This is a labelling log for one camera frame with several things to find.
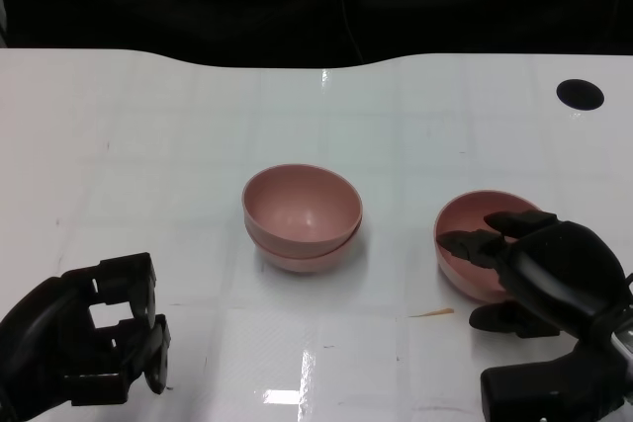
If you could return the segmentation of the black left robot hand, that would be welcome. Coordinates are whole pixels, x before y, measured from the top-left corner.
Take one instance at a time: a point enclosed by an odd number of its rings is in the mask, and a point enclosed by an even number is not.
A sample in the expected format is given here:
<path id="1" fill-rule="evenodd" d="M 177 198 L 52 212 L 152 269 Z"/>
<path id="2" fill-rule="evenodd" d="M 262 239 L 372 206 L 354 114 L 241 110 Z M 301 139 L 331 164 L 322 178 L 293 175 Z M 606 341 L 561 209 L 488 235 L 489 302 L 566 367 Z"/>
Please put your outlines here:
<path id="1" fill-rule="evenodd" d="M 51 277 L 1 321 L 1 418 L 29 421 L 65 402 L 124 404 L 144 377 L 166 389 L 167 320 L 147 253 Z"/>

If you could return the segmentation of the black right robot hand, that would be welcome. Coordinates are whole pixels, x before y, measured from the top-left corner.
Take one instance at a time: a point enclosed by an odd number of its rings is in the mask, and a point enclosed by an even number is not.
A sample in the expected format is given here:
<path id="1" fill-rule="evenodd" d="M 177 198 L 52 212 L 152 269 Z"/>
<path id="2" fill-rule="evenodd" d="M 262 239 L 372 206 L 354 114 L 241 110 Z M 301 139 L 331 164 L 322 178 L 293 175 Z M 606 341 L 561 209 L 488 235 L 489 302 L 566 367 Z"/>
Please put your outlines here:
<path id="1" fill-rule="evenodd" d="M 579 340 L 605 340 L 632 321 L 631 280 L 591 229 L 545 211 L 499 211 L 484 221 L 488 230 L 447 231 L 436 242 L 495 270 L 522 306 Z"/>

